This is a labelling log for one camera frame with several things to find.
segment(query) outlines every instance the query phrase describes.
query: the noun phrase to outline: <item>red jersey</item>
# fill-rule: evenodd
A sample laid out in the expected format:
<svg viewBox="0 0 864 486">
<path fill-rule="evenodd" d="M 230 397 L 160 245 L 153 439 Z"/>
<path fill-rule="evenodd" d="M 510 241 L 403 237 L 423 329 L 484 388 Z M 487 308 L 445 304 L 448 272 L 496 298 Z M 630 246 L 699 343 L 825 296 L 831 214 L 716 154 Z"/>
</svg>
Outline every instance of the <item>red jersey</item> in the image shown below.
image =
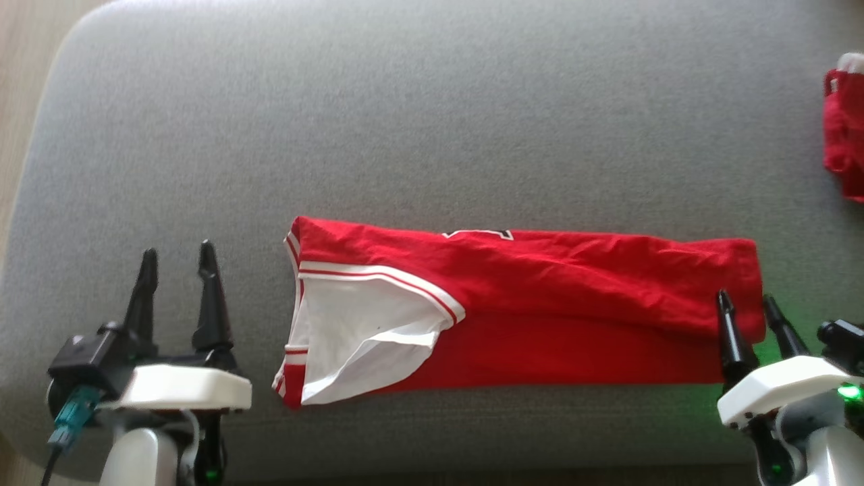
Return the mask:
<svg viewBox="0 0 864 486">
<path fill-rule="evenodd" d="M 300 217 L 286 405 L 371 391 L 721 381 L 715 293 L 765 337 L 756 246 Z"/>
</svg>

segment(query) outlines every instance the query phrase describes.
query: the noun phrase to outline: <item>gray fabric surface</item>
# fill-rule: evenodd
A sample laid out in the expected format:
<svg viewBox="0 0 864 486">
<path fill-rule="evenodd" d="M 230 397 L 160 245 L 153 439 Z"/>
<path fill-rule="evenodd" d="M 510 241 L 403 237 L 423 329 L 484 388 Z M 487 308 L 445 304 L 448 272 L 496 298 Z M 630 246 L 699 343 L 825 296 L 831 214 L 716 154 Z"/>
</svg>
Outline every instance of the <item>gray fabric surface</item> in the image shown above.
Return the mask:
<svg viewBox="0 0 864 486">
<path fill-rule="evenodd" d="M 862 24 L 853 0 L 98 10 L 54 64 L 16 204 L 0 430 L 44 460 L 45 369 L 66 336 L 122 317 L 147 246 L 161 257 L 156 339 L 186 351 L 209 238 L 255 386 L 253 410 L 225 425 L 235 479 L 749 460 L 711 386 L 406 393 L 288 412 L 270 390 L 294 302 L 281 240 L 299 214 L 742 236 L 803 334 L 862 319 L 864 211 L 821 167 L 823 74 L 864 48 Z M 96 477 L 107 446 L 89 434 L 60 471 Z"/>
</svg>

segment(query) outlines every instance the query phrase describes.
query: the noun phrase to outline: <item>teal connector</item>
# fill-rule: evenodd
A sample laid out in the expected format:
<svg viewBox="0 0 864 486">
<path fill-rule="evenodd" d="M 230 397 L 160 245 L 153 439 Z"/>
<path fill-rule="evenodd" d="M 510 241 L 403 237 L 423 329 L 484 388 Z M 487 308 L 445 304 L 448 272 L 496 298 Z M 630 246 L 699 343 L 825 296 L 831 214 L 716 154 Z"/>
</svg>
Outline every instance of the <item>teal connector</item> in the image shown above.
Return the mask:
<svg viewBox="0 0 864 486">
<path fill-rule="evenodd" d="M 66 400 L 66 404 L 60 409 L 57 418 L 54 419 L 54 433 L 48 439 L 48 445 L 64 452 L 69 451 L 81 434 L 84 424 L 93 416 L 101 395 L 98 388 L 87 386 L 75 388 Z"/>
</svg>

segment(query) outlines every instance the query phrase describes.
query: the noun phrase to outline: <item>red fabric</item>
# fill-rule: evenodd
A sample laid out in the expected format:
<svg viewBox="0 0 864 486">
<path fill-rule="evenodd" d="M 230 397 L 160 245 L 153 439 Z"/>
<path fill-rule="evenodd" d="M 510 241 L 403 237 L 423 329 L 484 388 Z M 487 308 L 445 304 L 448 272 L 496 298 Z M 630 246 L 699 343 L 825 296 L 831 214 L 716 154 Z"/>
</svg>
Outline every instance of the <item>red fabric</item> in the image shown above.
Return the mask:
<svg viewBox="0 0 864 486">
<path fill-rule="evenodd" d="M 829 71 L 823 115 L 825 169 L 840 177 L 844 197 L 864 202 L 864 74 Z"/>
<path fill-rule="evenodd" d="M 459 232 L 450 237 L 297 218 L 301 261 L 387 265 L 466 309 L 431 357 L 379 390 L 517 384 L 721 381 L 715 293 L 746 339 L 765 337 L 756 246 L 609 233 Z M 284 369 L 298 406 L 303 365 Z"/>
</svg>

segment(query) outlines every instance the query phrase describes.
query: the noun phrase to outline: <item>black cable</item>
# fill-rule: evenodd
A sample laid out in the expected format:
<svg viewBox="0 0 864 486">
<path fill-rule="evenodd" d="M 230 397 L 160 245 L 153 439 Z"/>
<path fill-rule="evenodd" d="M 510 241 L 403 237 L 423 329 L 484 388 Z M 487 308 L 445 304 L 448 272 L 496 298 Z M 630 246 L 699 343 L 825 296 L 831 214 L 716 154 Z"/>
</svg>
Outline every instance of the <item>black cable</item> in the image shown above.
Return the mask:
<svg viewBox="0 0 864 486">
<path fill-rule="evenodd" d="M 48 464 L 45 464 L 45 474 L 42 476 L 41 486 L 48 486 L 48 482 L 51 481 L 51 473 L 54 471 L 54 465 L 57 464 L 57 459 L 60 458 L 60 454 L 63 453 L 63 449 L 60 447 L 52 447 L 51 448 L 51 456 L 48 457 Z"/>
</svg>

